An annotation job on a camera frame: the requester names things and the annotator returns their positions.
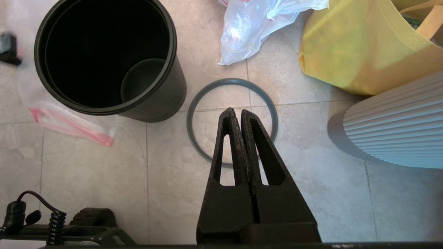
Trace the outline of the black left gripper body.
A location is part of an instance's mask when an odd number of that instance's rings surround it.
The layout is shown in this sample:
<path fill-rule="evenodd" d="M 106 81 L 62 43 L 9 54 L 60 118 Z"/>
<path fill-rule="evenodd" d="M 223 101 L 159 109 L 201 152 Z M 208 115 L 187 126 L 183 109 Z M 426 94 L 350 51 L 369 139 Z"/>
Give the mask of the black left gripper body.
<path fill-rule="evenodd" d="M 13 33 L 3 32 L 0 35 L 0 61 L 14 66 L 22 63 L 18 56 L 17 38 Z"/>

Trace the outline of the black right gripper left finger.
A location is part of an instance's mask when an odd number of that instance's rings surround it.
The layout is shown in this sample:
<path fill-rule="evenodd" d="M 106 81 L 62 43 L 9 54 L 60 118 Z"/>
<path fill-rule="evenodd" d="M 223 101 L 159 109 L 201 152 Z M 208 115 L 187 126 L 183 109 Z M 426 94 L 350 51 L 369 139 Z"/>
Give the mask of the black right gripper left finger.
<path fill-rule="evenodd" d="M 226 136 L 231 146 L 233 186 L 220 183 Z M 234 109 L 227 108 L 218 120 L 213 159 L 197 223 L 197 242 L 242 241 L 242 229 L 255 221 L 251 173 L 253 161 L 257 159 L 256 148 L 246 143 Z"/>

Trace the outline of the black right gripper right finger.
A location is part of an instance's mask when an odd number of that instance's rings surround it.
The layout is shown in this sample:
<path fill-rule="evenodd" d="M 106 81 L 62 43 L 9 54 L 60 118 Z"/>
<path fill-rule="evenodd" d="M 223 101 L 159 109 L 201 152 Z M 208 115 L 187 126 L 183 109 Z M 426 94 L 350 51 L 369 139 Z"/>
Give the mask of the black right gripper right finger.
<path fill-rule="evenodd" d="M 242 111 L 242 137 L 253 211 L 259 223 L 316 223 L 261 120 Z"/>

